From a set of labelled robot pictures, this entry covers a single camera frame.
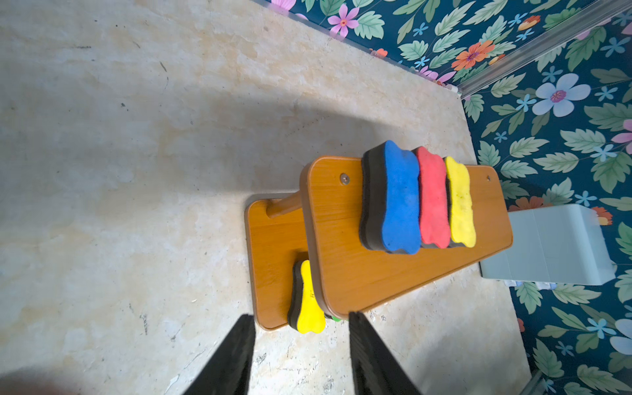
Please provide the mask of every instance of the orange flower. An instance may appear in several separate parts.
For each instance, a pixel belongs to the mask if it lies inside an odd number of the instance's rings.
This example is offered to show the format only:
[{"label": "orange flower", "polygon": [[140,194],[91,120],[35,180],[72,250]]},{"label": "orange flower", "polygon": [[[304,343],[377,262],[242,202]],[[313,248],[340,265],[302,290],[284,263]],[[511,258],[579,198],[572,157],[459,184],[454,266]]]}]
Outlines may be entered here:
[{"label": "orange flower", "polygon": [[477,42],[467,51],[463,51],[456,56],[456,60],[452,63],[452,67],[459,71],[473,67],[476,62],[481,62],[492,52],[496,46],[492,41],[487,40],[483,43]]},{"label": "orange flower", "polygon": [[505,55],[505,54],[500,54],[500,55],[496,56],[494,59],[492,59],[492,60],[490,60],[490,61],[489,61],[489,65],[491,66],[492,64],[494,64],[494,63],[498,62],[499,60],[501,60],[501,59],[502,59],[502,58],[504,58],[505,56],[507,56],[507,55]]},{"label": "orange flower", "polygon": [[518,26],[518,31],[526,30],[526,29],[528,29],[530,27],[534,27],[539,22],[540,22],[540,15],[535,15],[535,16],[532,16],[530,18],[527,18],[527,19],[525,19],[525,21],[523,23],[520,23],[520,26]]},{"label": "orange flower", "polygon": [[374,51],[373,49],[369,48],[369,51],[371,51],[371,55],[375,56],[376,58],[380,58],[380,59],[384,59],[386,57],[386,55],[388,55],[388,51],[385,51],[383,48],[378,49],[377,51]]},{"label": "orange flower", "polygon": [[544,204],[544,199],[537,196],[532,196],[529,200],[527,200],[526,197],[516,199],[516,204],[517,206],[510,205],[509,211],[539,209],[540,207],[551,205],[550,203]]},{"label": "orange flower", "polygon": [[601,226],[612,225],[612,214],[610,214],[605,208],[593,207],[592,209],[597,213],[597,216],[599,217],[599,224]]}]

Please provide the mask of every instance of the floor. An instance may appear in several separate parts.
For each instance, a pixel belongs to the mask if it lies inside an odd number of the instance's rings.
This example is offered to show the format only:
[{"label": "floor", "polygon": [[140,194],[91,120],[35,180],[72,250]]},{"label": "floor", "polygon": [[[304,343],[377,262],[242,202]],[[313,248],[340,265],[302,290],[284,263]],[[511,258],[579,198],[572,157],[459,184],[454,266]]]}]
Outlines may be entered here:
[{"label": "floor", "polygon": [[[250,196],[388,138],[475,163],[452,92],[249,0],[11,0],[0,37],[0,388],[180,393],[252,312]],[[529,378],[476,265],[368,316],[424,394]],[[251,392],[353,393],[347,328],[258,330]]]}]

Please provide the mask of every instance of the blue eraser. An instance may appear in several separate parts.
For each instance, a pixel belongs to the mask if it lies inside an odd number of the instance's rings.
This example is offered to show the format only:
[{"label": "blue eraser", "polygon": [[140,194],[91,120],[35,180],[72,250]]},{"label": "blue eraser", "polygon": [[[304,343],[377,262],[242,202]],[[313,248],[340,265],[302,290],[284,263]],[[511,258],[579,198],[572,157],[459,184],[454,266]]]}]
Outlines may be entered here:
[{"label": "blue eraser", "polygon": [[369,250],[414,254],[419,230],[419,162],[388,140],[362,157],[360,241]]}]

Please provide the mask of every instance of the wooden dowel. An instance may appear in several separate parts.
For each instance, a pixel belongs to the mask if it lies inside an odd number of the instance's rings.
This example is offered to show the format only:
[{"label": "wooden dowel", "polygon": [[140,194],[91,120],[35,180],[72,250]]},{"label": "wooden dowel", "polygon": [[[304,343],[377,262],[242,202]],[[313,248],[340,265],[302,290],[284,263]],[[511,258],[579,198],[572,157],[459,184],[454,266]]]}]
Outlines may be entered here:
[{"label": "wooden dowel", "polygon": [[285,199],[270,200],[270,202],[268,203],[268,207],[265,209],[265,213],[268,214],[268,217],[275,218],[278,216],[282,216],[283,214],[287,214],[288,212],[298,210],[300,208],[301,191],[297,191],[292,193]]}]

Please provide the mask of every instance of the floral wallpaper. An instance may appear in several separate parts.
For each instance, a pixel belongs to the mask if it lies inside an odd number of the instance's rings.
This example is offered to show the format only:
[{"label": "floral wallpaper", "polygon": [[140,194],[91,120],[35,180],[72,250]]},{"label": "floral wallpaper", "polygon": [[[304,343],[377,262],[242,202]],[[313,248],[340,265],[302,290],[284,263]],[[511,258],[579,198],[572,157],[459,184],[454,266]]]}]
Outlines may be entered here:
[{"label": "floral wallpaper", "polygon": [[[441,83],[461,83],[592,0],[269,0]],[[574,57],[579,63],[583,53]]]},{"label": "floral wallpaper", "polygon": [[631,39],[632,9],[463,98],[508,210],[590,207],[617,265],[603,286],[511,290],[528,360],[552,394],[632,392]]}]

